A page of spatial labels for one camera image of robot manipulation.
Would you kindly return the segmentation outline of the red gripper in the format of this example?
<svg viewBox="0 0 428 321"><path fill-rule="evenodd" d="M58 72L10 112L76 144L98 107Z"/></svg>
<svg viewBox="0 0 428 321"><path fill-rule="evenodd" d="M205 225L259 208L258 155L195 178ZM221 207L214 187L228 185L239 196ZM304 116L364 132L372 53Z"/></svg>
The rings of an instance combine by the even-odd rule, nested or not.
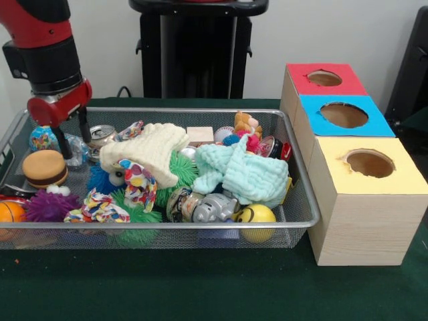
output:
<svg viewBox="0 0 428 321"><path fill-rule="evenodd" d="M76 87L50 96L35 95L27 102L27 110L40 126L51 126L63 157L68 160L73 157L70 144L59 127L61 123L78 115L80 133L86 144L92 140L87 119L86 106L92 97L92 86L86 78Z"/></svg>

